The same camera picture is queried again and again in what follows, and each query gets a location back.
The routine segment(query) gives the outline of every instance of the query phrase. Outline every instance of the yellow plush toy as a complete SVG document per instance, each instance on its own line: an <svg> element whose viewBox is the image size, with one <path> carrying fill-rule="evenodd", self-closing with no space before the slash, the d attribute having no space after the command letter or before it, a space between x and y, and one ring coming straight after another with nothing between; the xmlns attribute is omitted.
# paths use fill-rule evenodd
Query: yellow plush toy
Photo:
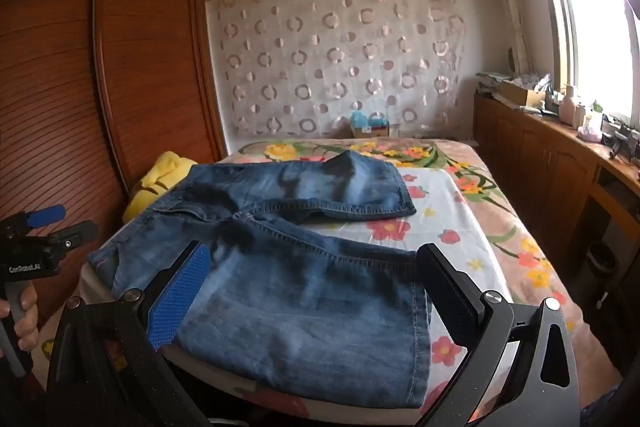
<svg viewBox="0 0 640 427"><path fill-rule="evenodd" d="M167 190L186 178L192 165L197 163L188 158L180 158L171 151L163 153L131 191L131 200L127 210L124 211L122 221L124 223L131 221Z"/></svg>

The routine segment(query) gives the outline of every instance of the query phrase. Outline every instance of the black trash bin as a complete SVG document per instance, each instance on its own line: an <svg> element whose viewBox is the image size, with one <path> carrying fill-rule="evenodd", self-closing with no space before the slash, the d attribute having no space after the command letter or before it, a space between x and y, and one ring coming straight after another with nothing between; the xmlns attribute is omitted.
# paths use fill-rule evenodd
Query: black trash bin
<svg viewBox="0 0 640 427"><path fill-rule="evenodd" d="M580 305L590 305L602 297L607 280L618 267L618 260L602 241L591 243L587 255L572 283L572 298Z"/></svg>

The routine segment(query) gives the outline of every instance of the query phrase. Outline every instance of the silver screw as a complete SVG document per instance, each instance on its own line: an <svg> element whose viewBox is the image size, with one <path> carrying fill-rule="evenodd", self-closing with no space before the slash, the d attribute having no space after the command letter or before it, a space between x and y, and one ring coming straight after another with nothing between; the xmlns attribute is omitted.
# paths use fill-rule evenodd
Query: silver screw
<svg viewBox="0 0 640 427"><path fill-rule="evenodd" d="M548 299L545 299L545 306L550 310L557 312L560 309L560 302L558 302L558 299L549 297Z"/></svg>
<svg viewBox="0 0 640 427"><path fill-rule="evenodd" d="M500 304L502 302L502 295L493 290L488 291L484 294L484 298L493 304Z"/></svg>
<svg viewBox="0 0 640 427"><path fill-rule="evenodd" d="M140 299L142 292L138 288L132 288L124 292L124 299L127 302L135 302Z"/></svg>
<svg viewBox="0 0 640 427"><path fill-rule="evenodd" d="M81 298L77 296L73 296L66 302L66 307L69 308L70 310L74 308L78 308L78 306L80 305L80 302L82 302Z"/></svg>

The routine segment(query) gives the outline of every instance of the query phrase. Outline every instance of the wooden wardrobe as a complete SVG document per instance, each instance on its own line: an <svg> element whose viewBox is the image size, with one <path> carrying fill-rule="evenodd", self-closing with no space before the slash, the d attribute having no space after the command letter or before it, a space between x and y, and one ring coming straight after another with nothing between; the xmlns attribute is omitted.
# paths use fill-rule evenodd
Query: wooden wardrobe
<svg viewBox="0 0 640 427"><path fill-rule="evenodd" d="M42 232L100 229L36 282L41 320L167 150L225 155L204 0L0 0L0 219L61 203L65 221Z"/></svg>

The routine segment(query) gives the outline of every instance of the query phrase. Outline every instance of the human hand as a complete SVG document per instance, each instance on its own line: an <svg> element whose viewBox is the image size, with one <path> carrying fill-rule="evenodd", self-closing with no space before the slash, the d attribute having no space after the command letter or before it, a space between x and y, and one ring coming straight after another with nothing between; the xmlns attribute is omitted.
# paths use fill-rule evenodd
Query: human hand
<svg viewBox="0 0 640 427"><path fill-rule="evenodd" d="M27 288L20 295L20 303L25 311L24 317L15 324L15 334L18 335L18 347L23 351L30 351L38 343L38 306L36 300L38 295L33 283L29 283ZM9 303L0 299L0 319L9 316ZM0 358L4 357L0 349Z"/></svg>

